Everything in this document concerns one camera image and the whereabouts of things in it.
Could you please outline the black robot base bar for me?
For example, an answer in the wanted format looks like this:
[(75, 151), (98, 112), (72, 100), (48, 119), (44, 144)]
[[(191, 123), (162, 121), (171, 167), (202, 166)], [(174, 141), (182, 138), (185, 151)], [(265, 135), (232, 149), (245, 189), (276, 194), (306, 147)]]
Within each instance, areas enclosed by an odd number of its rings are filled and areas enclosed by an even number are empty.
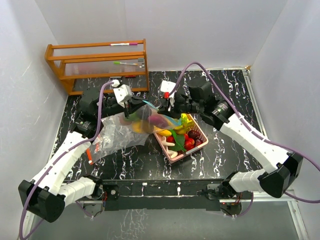
[(222, 193), (221, 179), (100, 180), (105, 211), (205, 209), (220, 211), (224, 203), (238, 205), (251, 193)]

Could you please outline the red strawberry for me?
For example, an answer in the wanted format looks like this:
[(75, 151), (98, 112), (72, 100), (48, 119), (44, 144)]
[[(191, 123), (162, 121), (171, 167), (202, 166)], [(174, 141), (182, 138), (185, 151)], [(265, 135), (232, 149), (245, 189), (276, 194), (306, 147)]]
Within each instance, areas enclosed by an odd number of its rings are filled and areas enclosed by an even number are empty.
[(184, 148), (189, 151), (195, 147), (195, 140), (192, 138), (188, 138), (184, 142)]

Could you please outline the purple sweet potato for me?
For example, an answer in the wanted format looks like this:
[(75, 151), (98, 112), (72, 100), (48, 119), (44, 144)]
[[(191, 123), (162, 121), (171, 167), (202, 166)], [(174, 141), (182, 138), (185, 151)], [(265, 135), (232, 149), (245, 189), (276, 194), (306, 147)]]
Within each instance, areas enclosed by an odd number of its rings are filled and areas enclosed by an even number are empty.
[(157, 128), (167, 128), (169, 127), (168, 121), (162, 115), (151, 115), (148, 117), (150, 124), (156, 126)]

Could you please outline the green cap marker pen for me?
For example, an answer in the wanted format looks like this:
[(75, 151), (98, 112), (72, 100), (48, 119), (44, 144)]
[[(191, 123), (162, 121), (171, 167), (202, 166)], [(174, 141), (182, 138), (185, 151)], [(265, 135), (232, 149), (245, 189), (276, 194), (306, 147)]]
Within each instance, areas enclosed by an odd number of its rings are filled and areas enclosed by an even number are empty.
[(138, 63), (133, 62), (122, 62), (122, 61), (113, 61), (113, 64), (115, 65), (128, 65), (128, 66), (138, 66)]

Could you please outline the green mango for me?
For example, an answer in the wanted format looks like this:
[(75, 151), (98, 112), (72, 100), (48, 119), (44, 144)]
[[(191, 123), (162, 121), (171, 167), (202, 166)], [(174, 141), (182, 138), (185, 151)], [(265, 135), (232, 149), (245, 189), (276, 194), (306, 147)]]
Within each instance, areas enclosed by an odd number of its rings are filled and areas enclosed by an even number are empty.
[(131, 121), (131, 122), (139, 121), (140, 118), (139, 118), (138, 113), (134, 112), (134, 113), (130, 114), (128, 120)]

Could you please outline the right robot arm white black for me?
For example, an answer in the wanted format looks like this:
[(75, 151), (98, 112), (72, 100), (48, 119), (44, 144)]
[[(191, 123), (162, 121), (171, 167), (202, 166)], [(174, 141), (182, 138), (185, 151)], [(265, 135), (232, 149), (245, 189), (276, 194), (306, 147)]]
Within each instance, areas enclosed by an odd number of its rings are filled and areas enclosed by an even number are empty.
[(262, 166), (260, 170), (233, 172), (210, 194), (233, 199), (241, 192), (266, 192), (280, 198), (298, 177), (303, 157), (269, 144), (259, 131), (253, 128), (243, 115), (237, 115), (226, 100), (218, 100), (210, 82), (202, 86), (190, 86), (189, 96), (177, 92), (176, 84), (162, 81), (160, 92), (163, 102), (159, 113), (177, 119), (182, 113), (199, 114), (202, 120), (217, 131), (232, 138)]

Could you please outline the wooden shelf rack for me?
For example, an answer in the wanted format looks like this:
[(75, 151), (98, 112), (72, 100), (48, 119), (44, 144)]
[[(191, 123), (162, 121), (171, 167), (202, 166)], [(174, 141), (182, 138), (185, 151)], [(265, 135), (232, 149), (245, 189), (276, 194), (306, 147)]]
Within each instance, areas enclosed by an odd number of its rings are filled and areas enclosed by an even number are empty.
[[(115, 43), (133, 42), (138, 45), (110, 46)], [(139, 58), (144, 58), (144, 64), (138, 62)], [(69, 96), (82, 94), (82, 90), (75, 90), (77, 80), (121, 79), (126, 75), (144, 76), (145, 86), (132, 87), (133, 92), (148, 92), (150, 90), (146, 39), (49, 44), (45, 50), (44, 59)], [(138, 63), (138, 66), (114, 64), (113, 61)]]

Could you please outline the pink white marker pen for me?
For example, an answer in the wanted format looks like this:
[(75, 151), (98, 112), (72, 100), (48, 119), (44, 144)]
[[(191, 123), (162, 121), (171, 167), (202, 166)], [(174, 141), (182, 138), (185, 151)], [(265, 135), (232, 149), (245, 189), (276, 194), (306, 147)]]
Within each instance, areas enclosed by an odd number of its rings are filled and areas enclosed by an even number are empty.
[(115, 47), (115, 46), (137, 46), (138, 43), (137, 42), (121, 42), (121, 43), (111, 43), (110, 46), (111, 47)]

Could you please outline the pink plastic basket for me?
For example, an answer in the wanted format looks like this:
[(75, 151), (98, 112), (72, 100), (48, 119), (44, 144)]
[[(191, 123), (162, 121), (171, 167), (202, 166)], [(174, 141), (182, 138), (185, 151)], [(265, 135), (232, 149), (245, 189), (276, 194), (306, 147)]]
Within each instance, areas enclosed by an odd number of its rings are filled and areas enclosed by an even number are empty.
[(170, 163), (202, 149), (209, 140), (190, 114), (181, 114), (181, 125), (174, 129), (158, 129), (154, 136)]

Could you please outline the yellow banana bunch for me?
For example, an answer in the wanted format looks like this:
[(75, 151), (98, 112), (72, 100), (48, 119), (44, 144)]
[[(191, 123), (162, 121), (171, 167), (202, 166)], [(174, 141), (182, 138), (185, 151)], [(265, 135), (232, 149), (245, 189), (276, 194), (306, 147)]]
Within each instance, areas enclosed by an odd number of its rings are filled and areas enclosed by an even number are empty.
[(184, 135), (189, 132), (191, 127), (194, 125), (194, 121), (186, 113), (181, 114), (180, 120), (181, 120), (181, 125), (174, 128), (174, 131), (179, 135)]

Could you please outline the yellow orange fruit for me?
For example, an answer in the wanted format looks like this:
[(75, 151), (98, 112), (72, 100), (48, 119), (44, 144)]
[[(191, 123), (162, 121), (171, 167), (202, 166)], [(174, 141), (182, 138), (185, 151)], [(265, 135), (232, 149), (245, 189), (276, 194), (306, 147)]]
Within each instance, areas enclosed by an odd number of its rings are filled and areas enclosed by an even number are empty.
[(145, 123), (143, 121), (136, 121), (133, 122), (132, 125), (132, 131), (138, 134), (145, 134), (146, 130), (145, 130)]

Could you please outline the dark red plum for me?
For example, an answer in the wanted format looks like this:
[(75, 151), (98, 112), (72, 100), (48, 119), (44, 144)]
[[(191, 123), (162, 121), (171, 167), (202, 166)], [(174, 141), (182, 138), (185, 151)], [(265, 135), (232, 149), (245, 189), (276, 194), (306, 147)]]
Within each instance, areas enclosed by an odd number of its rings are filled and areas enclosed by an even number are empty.
[(201, 135), (198, 131), (193, 130), (193, 129), (190, 130), (187, 134), (188, 134), (188, 137), (189, 137), (189, 138), (194, 139), (194, 140), (197, 139), (197, 138), (199, 138), (200, 135)]

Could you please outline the green leaf vegetable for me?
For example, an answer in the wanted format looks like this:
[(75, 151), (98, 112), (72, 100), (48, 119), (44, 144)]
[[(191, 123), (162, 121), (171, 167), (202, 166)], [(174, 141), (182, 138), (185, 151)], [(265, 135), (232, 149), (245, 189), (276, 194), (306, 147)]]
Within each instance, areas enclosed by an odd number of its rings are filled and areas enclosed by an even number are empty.
[(172, 137), (174, 138), (174, 146), (170, 146), (169, 149), (172, 151), (182, 151), (186, 152), (185, 149), (185, 135), (184, 134), (177, 134), (174, 130), (170, 130)]

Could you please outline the blue zipper clear bag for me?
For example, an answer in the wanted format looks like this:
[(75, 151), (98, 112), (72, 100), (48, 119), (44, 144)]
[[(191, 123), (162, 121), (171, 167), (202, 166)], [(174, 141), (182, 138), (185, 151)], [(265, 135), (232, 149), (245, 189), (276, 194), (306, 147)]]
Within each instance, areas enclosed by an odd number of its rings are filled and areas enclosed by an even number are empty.
[(159, 114), (153, 104), (140, 99), (131, 99), (118, 118), (121, 125), (129, 127), (137, 134), (159, 133), (182, 125), (180, 117), (175, 119)]

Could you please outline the red zipper clear bag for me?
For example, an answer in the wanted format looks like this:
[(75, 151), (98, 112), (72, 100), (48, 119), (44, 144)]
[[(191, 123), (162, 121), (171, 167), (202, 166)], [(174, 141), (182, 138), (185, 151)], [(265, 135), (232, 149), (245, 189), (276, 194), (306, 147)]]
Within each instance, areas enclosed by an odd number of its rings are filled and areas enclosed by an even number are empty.
[(144, 145), (149, 136), (145, 132), (135, 132), (133, 123), (124, 121), (122, 113), (103, 118), (102, 123), (102, 130), (86, 150), (90, 165), (118, 150)]

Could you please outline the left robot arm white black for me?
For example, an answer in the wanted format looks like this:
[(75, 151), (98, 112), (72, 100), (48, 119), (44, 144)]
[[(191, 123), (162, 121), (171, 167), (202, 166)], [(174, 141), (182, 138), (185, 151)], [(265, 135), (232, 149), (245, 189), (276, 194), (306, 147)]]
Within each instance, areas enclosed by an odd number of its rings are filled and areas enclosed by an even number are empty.
[(23, 180), (18, 192), (23, 204), (22, 218), (31, 212), (43, 220), (56, 221), (65, 207), (84, 197), (93, 200), (103, 195), (101, 180), (87, 175), (64, 185), (63, 182), (81, 155), (92, 145), (103, 129), (102, 119), (124, 114), (129, 117), (147, 104), (131, 93), (127, 85), (116, 87), (113, 93), (90, 88), (83, 92), (74, 123), (63, 143), (45, 167), (30, 181)]

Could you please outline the grey staples block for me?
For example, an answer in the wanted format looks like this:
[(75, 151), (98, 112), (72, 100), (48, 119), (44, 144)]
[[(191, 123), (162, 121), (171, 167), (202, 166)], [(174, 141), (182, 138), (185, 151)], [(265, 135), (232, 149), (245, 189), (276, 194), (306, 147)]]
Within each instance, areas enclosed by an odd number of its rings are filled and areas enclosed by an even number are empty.
[(145, 63), (145, 59), (144, 58), (138, 58), (137, 60), (138, 60), (138, 62), (140, 64), (144, 64)]

